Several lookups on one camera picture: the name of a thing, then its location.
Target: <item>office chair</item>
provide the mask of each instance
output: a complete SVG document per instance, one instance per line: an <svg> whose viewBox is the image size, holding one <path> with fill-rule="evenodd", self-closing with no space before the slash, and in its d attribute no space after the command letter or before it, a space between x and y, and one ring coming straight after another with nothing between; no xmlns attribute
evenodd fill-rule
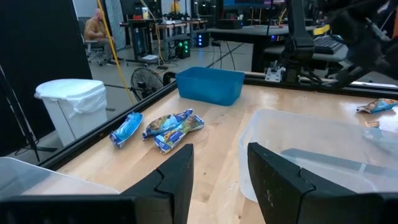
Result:
<svg viewBox="0 0 398 224"><path fill-rule="evenodd" d="M95 46L98 43L97 40L85 40L84 38L86 22L88 19L89 17L78 18L80 35L86 49L87 60L91 63L91 60L95 59L98 62L98 65L102 66L102 62L104 61L102 58L102 55L104 54L104 48Z"/></svg>

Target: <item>man sitting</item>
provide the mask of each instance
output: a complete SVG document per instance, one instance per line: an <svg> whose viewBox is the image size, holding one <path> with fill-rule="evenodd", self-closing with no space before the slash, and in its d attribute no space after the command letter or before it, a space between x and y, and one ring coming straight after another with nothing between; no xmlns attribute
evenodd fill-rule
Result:
<svg viewBox="0 0 398 224"><path fill-rule="evenodd" d="M97 40L97 44L93 44L93 47L103 47L105 57L108 63L116 64L112 61L112 51L109 39L106 36L106 29L103 24L102 13L100 9L95 10L95 16L87 20L84 33L85 40Z"/></svg>

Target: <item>wooden table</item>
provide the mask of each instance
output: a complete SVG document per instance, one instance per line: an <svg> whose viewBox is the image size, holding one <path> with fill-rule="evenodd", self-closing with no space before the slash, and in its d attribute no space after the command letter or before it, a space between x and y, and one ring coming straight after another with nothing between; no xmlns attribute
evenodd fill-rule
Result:
<svg viewBox="0 0 398 224"><path fill-rule="evenodd" d="M104 138L58 171L122 192L172 154L159 153L152 139L142 141L144 128L159 116L193 108L205 127L187 135L179 145L192 142L195 148L188 223L264 223L258 204L244 198L238 182L238 139L253 112L281 110L351 124L378 120L382 129L397 132L397 109L375 115L356 112L357 106L372 100L244 85L235 104L224 107L183 99L175 90L143 112L143 123L123 149L116 149L109 138Z"/></svg>

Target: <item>chip bag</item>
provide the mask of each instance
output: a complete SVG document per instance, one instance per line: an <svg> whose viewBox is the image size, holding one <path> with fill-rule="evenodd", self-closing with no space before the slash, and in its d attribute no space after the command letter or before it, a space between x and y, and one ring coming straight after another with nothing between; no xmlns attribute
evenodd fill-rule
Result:
<svg viewBox="0 0 398 224"><path fill-rule="evenodd" d="M398 101L397 100L389 100L389 99L378 99L373 101L372 103L365 105L365 106L360 106L356 109L356 111L365 111L368 113L377 113L380 111L384 111L384 110L389 110L393 107L395 107L396 105L398 105Z"/></svg>
<svg viewBox="0 0 398 224"><path fill-rule="evenodd" d="M180 125L187 117L193 112L193 109L187 109L178 114L169 114L160 118L157 118L151 122L145 131L142 133L142 139L146 140L149 136L156 136L164 133L168 130L175 129Z"/></svg>
<svg viewBox="0 0 398 224"><path fill-rule="evenodd" d="M159 147L160 152L166 154L170 152L181 139L190 131L203 128L205 122L199 116L189 116L176 129L167 131L155 137L155 144Z"/></svg>

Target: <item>snack bag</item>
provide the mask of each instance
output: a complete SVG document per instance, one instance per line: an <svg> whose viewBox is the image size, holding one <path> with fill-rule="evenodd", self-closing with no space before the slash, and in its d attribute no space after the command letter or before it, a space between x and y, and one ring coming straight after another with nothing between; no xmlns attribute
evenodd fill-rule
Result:
<svg viewBox="0 0 398 224"><path fill-rule="evenodd" d="M203 128L205 122L199 116L189 116L178 128L167 131L155 137L155 144L159 147L160 152L166 154L170 152L181 139L190 131Z"/></svg>
<svg viewBox="0 0 398 224"><path fill-rule="evenodd" d="M140 113L131 113L120 127L112 131L109 137L115 146L122 148L124 142L136 132L138 126L141 124L143 115Z"/></svg>
<svg viewBox="0 0 398 224"><path fill-rule="evenodd" d="M396 105L398 105L398 101L397 100L389 100L389 99L378 99L373 101L372 103L365 105L365 106L360 106L356 109L356 111L365 111L368 113L377 113L379 111L383 111L383 110L389 110L393 107L395 107Z"/></svg>
<svg viewBox="0 0 398 224"><path fill-rule="evenodd" d="M175 129L193 112L193 109L187 109L178 114L169 114L157 118L151 122L145 131L142 133L142 139L146 140L149 136L155 136L164 133L168 130Z"/></svg>

